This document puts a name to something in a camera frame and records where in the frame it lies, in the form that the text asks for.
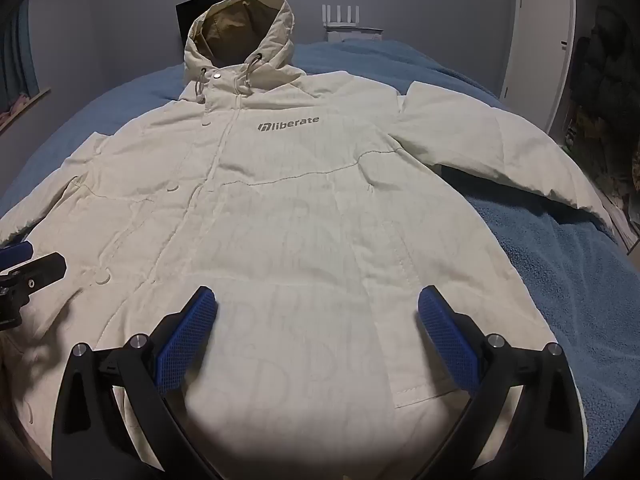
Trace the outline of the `white wardrobe door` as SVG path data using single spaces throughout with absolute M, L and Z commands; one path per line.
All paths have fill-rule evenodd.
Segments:
M 500 100 L 544 132 L 551 130 L 573 53 L 576 0 L 515 0 Z

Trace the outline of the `cream hooded puffer jacket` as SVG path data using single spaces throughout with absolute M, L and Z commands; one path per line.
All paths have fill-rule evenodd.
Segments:
M 527 120 L 415 82 L 291 63 L 286 0 L 226 0 L 191 25 L 182 95 L 93 133 L 1 220 L 61 281 L 2 339 L 17 419 L 51 452 L 70 350 L 118 347 L 200 287 L 219 311 L 186 426 L 228 477 L 408 479 L 464 407 L 416 318 L 437 287 L 486 332 L 553 335 L 456 168 L 610 218 Z

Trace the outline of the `teal curtain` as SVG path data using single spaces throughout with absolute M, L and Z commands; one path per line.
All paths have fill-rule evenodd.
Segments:
M 7 112 L 20 96 L 32 98 L 39 92 L 29 38 L 29 0 L 9 15 L 0 35 L 0 103 Z

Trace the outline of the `hanging clothes in wardrobe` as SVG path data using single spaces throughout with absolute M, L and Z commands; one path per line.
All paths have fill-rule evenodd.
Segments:
M 598 6 L 570 70 L 576 110 L 568 154 L 616 204 L 639 192 L 639 38 L 612 6 Z

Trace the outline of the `blue fleece bed blanket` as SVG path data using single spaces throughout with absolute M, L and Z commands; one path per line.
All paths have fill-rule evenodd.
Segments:
M 421 81 L 500 104 L 473 79 L 398 41 L 298 44 L 293 63 L 308 74 L 346 70 L 400 93 Z M 91 133 L 113 134 L 130 119 L 177 99 L 183 87 L 183 67 L 174 65 L 98 96 L 2 186 L 1 209 L 8 211 L 32 192 Z M 488 224 L 566 351 L 584 401 L 587 466 L 593 468 L 639 402 L 638 271 L 588 214 L 458 170 L 444 177 Z

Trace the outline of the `wooden wall shelf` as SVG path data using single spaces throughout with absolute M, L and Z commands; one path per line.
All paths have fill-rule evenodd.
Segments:
M 45 88 L 38 92 L 32 98 L 28 96 L 24 96 L 21 94 L 17 101 L 10 107 L 7 112 L 4 112 L 0 116 L 0 133 L 3 133 L 4 130 L 10 128 L 11 125 L 20 118 L 21 115 L 26 113 L 31 107 L 33 107 L 36 103 L 41 101 L 45 96 L 47 96 L 51 92 L 50 88 Z

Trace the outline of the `black wall monitor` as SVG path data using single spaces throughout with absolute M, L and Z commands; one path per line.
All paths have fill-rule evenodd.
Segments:
M 180 39 L 183 46 L 186 45 L 189 29 L 192 23 L 213 4 L 224 0 L 186 0 L 176 5 L 176 14 Z

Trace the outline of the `white cabinet under router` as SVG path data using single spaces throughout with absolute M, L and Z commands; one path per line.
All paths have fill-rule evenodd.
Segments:
M 326 41 L 331 44 L 345 42 L 347 40 L 372 40 L 380 41 L 383 39 L 383 31 L 378 28 L 371 27 L 327 27 Z

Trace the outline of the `white wifi router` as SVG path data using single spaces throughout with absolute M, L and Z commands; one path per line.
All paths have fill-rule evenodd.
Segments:
M 322 24 L 326 28 L 358 27 L 360 23 L 360 6 L 321 6 Z

